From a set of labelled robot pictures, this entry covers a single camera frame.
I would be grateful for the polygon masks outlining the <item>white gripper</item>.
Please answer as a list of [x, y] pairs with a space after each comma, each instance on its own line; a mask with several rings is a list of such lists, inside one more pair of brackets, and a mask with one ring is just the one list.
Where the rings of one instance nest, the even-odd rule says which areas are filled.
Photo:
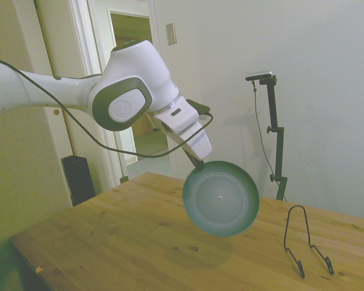
[[204, 160], [212, 146], [203, 126], [198, 122], [197, 110], [185, 99], [177, 99], [172, 107], [153, 115], [153, 123], [186, 152], [194, 167], [204, 169]]

